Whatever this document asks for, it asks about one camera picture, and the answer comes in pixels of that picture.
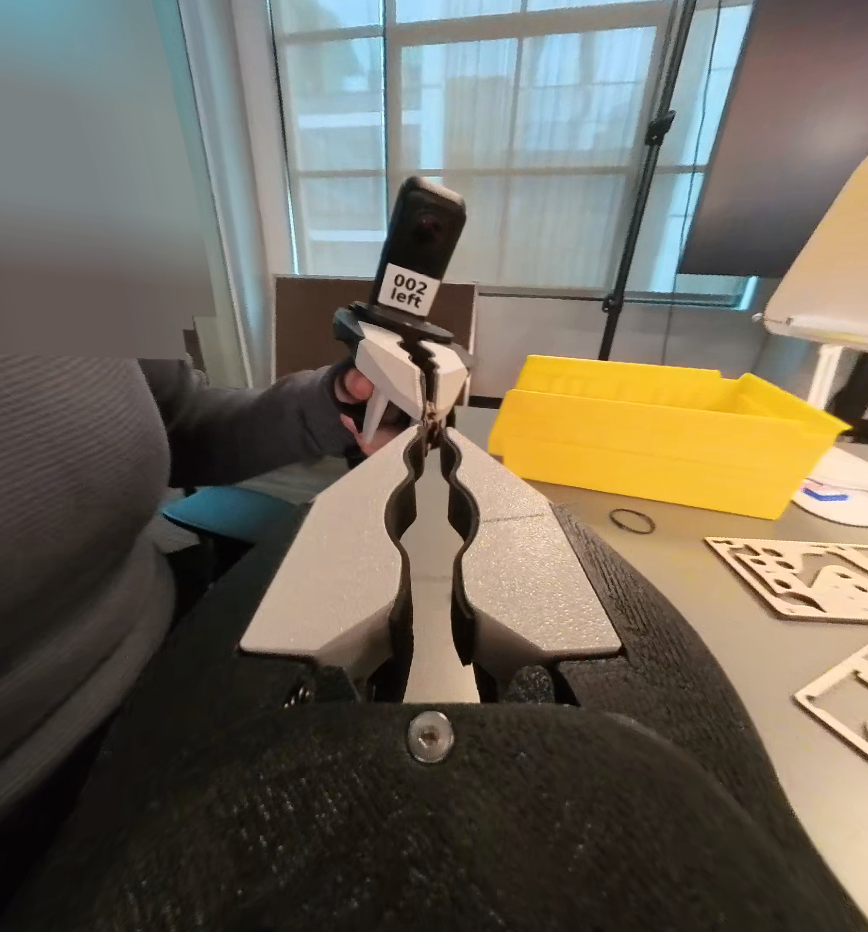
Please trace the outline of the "wooden sheet with long cutouts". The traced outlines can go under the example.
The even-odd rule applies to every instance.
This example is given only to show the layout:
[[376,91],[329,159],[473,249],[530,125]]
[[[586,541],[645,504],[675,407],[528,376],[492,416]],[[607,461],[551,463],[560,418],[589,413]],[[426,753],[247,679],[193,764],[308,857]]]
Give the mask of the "wooden sheet with long cutouts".
[[868,644],[798,690],[794,699],[868,763]]

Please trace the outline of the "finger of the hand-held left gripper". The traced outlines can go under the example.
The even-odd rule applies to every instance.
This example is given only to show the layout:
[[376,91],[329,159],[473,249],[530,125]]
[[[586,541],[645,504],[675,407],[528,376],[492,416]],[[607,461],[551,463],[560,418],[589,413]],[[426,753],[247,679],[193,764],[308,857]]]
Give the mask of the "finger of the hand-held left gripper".
[[438,432],[464,391],[468,365],[462,349],[431,348],[430,430]]
[[363,330],[356,348],[355,367],[373,386],[366,420],[381,420],[390,404],[413,420],[427,418],[424,373],[398,334]]

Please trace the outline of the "blue chair seat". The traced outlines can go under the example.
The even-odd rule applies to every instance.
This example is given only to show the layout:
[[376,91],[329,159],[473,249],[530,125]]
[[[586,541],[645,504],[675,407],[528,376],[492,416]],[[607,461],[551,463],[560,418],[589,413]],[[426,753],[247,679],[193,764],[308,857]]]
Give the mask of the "blue chair seat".
[[259,545],[294,531],[313,501],[292,502],[236,485],[187,486],[159,514],[199,537]]

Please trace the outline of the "person's grey sweater torso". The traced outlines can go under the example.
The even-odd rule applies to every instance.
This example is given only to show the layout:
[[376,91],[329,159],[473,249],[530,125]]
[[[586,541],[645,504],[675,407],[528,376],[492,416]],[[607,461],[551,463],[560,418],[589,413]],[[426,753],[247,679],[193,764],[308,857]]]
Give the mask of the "person's grey sweater torso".
[[0,356],[0,814],[161,643],[173,585],[147,526],[168,477],[135,360]]

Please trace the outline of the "white tilted panel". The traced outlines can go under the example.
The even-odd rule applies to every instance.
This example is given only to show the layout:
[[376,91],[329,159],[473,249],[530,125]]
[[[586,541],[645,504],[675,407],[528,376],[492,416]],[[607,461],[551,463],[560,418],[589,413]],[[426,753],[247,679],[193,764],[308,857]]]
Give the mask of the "white tilted panel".
[[868,352],[868,156],[763,312],[767,332]]

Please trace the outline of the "person's left hand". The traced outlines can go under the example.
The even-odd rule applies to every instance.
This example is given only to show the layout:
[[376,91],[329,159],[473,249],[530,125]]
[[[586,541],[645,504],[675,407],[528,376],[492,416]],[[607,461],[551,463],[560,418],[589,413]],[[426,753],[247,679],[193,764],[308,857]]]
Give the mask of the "person's left hand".
[[351,360],[295,374],[300,409],[314,447],[355,465],[398,437],[407,427],[405,415],[389,405],[380,425],[369,432],[369,402],[374,385]]

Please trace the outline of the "wooden sheet with round holes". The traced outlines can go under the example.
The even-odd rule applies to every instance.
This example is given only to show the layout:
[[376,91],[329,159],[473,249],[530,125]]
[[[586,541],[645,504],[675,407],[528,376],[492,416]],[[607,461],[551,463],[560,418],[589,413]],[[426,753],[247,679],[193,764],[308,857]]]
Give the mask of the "wooden sheet with round holes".
[[868,625],[868,544],[704,541],[776,617]]

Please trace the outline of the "person's left forearm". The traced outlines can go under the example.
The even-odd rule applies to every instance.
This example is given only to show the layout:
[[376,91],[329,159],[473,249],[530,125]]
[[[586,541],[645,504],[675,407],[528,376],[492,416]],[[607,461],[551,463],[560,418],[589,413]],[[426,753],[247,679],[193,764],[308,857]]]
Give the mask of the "person's left forearm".
[[184,361],[138,366],[167,436],[171,487],[233,484],[326,456],[303,422],[296,373],[243,390],[212,387]]

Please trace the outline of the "black tripod stand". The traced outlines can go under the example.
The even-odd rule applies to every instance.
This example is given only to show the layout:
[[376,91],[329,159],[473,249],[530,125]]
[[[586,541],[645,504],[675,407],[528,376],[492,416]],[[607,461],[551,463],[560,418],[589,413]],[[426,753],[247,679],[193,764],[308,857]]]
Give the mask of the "black tripod stand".
[[643,139],[645,158],[636,185],[634,203],[619,257],[614,285],[603,298],[602,310],[605,321],[597,355],[599,361],[608,361],[610,359],[619,318],[624,309],[627,286],[650,200],[650,192],[661,155],[661,147],[675,120],[673,94],[697,5],[697,1],[676,2],[674,4],[676,11],[671,13],[669,19],[664,58],[661,63],[661,75],[658,83],[658,95]]

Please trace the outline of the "dark monitor screen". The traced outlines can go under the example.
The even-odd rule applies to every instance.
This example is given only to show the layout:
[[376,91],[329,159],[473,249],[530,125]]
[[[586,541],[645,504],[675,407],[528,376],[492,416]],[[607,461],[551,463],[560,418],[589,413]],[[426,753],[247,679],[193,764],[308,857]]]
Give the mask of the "dark monitor screen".
[[754,2],[680,271],[779,279],[868,156],[868,1]]

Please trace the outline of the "brown divider panel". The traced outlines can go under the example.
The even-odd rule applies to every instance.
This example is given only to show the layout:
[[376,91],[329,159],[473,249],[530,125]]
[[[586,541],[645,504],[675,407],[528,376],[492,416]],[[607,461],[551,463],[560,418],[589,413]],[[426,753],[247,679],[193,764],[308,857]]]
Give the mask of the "brown divider panel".
[[[275,377],[329,366],[345,354],[335,340],[335,311],[370,296],[371,278],[278,275],[275,277]],[[453,333],[454,340],[473,353],[476,302],[474,283],[444,283],[429,320]]]

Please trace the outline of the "yellow plastic bin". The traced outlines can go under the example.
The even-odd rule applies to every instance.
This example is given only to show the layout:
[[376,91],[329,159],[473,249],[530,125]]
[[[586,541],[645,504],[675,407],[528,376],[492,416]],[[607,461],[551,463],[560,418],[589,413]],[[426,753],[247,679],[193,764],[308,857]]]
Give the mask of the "yellow plastic bin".
[[716,370],[529,355],[513,387],[575,398],[695,405],[723,385]]
[[522,479],[775,520],[848,425],[753,374],[695,405],[505,396],[489,453]]

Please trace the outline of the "large paned window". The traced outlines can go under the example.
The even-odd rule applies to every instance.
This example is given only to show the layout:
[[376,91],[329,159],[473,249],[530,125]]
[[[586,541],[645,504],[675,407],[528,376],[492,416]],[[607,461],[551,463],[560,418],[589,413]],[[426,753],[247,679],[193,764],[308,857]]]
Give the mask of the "large paned window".
[[[459,193],[455,281],[603,298],[614,285],[670,1],[266,2],[291,263],[370,277],[408,176]],[[680,274],[753,2],[697,2],[627,296],[728,303]]]

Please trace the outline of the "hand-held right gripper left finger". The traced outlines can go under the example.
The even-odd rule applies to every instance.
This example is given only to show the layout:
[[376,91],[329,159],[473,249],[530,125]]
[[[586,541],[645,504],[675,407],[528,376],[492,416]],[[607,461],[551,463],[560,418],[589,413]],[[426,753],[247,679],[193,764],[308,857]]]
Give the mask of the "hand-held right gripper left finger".
[[405,430],[317,495],[239,641],[245,654],[336,667],[402,701],[414,656],[401,542],[417,518],[425,436]]

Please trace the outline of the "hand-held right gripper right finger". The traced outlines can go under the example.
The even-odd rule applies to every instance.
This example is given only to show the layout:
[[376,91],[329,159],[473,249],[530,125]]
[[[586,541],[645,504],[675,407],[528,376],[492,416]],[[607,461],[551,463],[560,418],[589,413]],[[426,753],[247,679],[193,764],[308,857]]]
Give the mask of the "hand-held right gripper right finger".
[[455,428],[441,441],[451,634],[481,697],[527,667],[617,656],[622,642],[549,500]]

